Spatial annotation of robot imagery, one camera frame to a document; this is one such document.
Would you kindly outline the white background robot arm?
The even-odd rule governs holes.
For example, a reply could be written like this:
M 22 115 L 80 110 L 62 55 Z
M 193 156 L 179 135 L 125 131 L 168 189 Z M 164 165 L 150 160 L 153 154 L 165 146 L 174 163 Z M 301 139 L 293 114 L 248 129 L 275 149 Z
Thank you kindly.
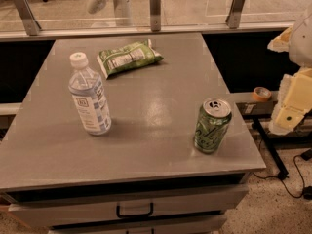
M 131 25 L 130 0 L 113 0 L 115 17 L 121 25 Z M 106 6 L 106 0 L 88 0 L 87 11 L 95 14 Z M 269 131 L 274 135 L 292 132 L 312 110 L 312 5 L 293 26 L 270 41 L 267 48 L 288 52 L 291 62 L 300 69 L 294 75 L 285 74 L 281 80 L 277 104 L 271 114 Z

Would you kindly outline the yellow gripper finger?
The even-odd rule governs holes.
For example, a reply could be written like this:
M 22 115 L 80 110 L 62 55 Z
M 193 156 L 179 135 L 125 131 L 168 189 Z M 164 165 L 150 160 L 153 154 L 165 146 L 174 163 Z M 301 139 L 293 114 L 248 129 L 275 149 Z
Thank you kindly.
M 287 52 L 289 50 L 289 41 L 292 31 L 292 27 L 285 29 L 280 35 L 269 42 L 267 48 L 278 53 Z
M 301 67 L 295 75 L 285 74 L 280 83 L 269 131 L 283 136 L 293 131 L 312 110 L 312 69 Z

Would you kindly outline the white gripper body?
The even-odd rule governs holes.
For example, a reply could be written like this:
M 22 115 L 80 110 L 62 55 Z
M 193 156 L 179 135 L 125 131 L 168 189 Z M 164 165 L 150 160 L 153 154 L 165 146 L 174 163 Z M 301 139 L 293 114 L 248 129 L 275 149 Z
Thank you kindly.
M 292 27 L 289 58 L 299 66 L 312 66 L 312 4 L 307 7 Z

